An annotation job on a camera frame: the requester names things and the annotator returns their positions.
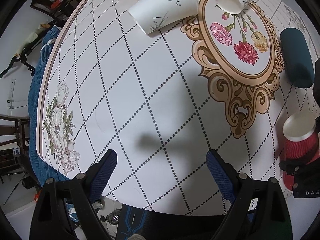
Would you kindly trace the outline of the red ripple paper cup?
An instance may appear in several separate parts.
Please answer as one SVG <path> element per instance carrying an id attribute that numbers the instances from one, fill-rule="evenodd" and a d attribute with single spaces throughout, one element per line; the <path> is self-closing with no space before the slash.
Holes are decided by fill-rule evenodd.
<path id="1" fill-rule="evenodd" d="M 291 115 L 283 124 L 285 161 L 309 164 L 319 158 L 316 118 L 302 111 Z"/>

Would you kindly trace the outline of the dark teal paper cup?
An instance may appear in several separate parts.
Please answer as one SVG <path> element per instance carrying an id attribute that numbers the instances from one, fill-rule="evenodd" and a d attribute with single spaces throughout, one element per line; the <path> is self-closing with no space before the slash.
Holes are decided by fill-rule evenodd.
<path id="1" fill-rule="evenodd" d="M 288 80 L 297 88 L 310 88 L 315 71 L 304 34 L 296 28 L 286 28 L 280 33 L 281 51 Z"/>

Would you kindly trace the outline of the white bird-print paper cup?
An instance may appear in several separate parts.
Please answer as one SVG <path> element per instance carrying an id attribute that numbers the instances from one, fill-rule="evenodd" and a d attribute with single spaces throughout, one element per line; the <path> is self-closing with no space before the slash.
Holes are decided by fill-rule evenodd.
<path id="1" fill-rule="evenodd" d="M 146 35 L 198 11 L 197 0 L 140 0 L 127 10 Z"/>

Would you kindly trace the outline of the floral patterned tablecloth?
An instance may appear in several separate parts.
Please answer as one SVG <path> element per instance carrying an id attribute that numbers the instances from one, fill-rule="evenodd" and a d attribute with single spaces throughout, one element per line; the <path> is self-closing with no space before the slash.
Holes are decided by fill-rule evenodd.
<path id="1" fill-rule="evenodd" d="M 287 80 L 279 36 L 299 29 L 316 61 L 319 34 L 282 0 L 254 0 L 240 16 L 198 2 L 197 16 L 151 35 L 127 12 L 134 0 L 79 4 L 44 69 L 42 161 L 73 178 L 114 150 L 104 196 L 179 215 L 229 209 L 206 166 L 211 149 L 253 179 L 284 182 L 282 126 L 319 107 Z"/>

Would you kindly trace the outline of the black tripod stand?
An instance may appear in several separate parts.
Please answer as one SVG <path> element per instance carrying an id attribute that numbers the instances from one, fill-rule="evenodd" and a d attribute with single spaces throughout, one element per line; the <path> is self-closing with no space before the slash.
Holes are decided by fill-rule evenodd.
<path id="1" fill-rule="evenodd" d="M 9 70 L 14 66 L 16 62 L 20 62 L 28 68 L 30 75 L 34 76 L 35 67 L 27 62 L 27 56 L 40 44 L 46 33 L 52 28 L 50 24 L 40 24 L 39 27 L 29 34 L 29 36 L 23 41 L 16 53 L 12 57 L 8 67 L 1 72 L 1 78 L 7 74 Z"/>

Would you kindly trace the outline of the dark wooden chair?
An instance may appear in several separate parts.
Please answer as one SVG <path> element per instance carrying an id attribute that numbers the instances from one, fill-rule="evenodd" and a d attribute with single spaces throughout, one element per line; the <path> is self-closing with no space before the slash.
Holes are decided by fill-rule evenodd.
<path id="1" fill-rule="evenodd" d="M 40 11 L 58 22 L 66 21 L 80 0 L 32 0 L 30 7 Z"/>

